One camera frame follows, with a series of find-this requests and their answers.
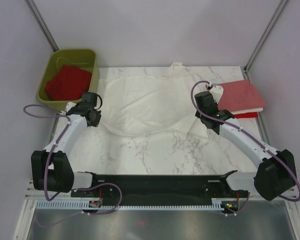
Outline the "white printed t-shirt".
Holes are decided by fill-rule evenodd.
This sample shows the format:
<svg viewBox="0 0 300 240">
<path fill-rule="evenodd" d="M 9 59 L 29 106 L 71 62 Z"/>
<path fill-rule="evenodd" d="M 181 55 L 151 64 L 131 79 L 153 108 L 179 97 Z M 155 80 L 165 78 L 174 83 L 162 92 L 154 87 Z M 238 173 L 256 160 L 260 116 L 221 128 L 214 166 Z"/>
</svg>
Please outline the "white printed t-shirt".
<svg viewBox="0 0 300 240">
<path fill-rule="evenodd" d="M 207 128 L 195 116 L 191 101 L 191 89 L 199 80 L 179 63 L 157 77 L 101 78 L 97 89 L 103 100 L 101 123 L 121 136 L 176 130 L 206 139 Z"/>
</svg>

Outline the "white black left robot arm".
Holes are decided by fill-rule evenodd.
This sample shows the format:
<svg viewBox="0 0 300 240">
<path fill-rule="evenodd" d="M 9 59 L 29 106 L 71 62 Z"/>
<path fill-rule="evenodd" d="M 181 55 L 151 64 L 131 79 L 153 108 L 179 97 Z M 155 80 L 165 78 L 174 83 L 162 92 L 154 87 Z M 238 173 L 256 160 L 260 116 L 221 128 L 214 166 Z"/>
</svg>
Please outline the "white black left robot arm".
<svg viewBox="0 0 300 240">
<path fill-rule="evenodd" d="M 68 193 L 82 189 L 89 197 L 96 196 L 100 185 L 93 180 L 89 172 L 74 172 L 68 155 L 81 134 L 88 127 L 97 127 L 100 123 L 103 104 L 102 98 L 93 92 L 84 92 L 81 101 L 65 113 L 54 115 L 54 118 L 65 118 L 62 131 L 43 149 L 35 150 L 31 155 L 33 186 L 43 191 L 50 201 L 49 192 Z"/>
</svg>

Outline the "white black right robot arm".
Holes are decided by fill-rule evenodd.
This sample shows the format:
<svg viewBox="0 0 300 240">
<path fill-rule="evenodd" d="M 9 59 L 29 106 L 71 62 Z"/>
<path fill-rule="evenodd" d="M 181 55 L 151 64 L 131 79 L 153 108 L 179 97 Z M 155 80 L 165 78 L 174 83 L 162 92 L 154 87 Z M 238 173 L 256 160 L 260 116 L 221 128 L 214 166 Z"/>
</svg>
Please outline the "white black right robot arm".
<svg viewBox="0 0 300 240">
<path fill-rule="evenodd" d="M 296 186 L 294 156 L 290 151 L 279 151 L 256 139 L 231 112 L 218 108 L 209 91 L 197 93 L 191 100 L 197 109 L 196 117 L 206 128 L 234 144 L 256 167 L 256 172 L 233 171 L 226 174 L 225 181 L 219 184 L 223 196 L 230 197 L 242 190 L 257 192 L 271 201 Z"/>
</svg>

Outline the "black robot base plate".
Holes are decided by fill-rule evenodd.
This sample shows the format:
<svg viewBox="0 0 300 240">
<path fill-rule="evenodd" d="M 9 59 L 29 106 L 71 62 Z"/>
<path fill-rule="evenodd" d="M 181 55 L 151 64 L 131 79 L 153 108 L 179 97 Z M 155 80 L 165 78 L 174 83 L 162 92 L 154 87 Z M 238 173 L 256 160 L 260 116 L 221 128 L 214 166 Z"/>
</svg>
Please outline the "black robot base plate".
<svg viewBox="0 0 300 240">
<path fill-rule="evenodd" d="M 109 175 L 93 174 L 94 190 L 72 191 L 76 198 L 102 198 L 104 206 L 203 206 L 212 199 L 246 198 L 247 191 L 232 190 L 222 175 Z"/>
</svg>

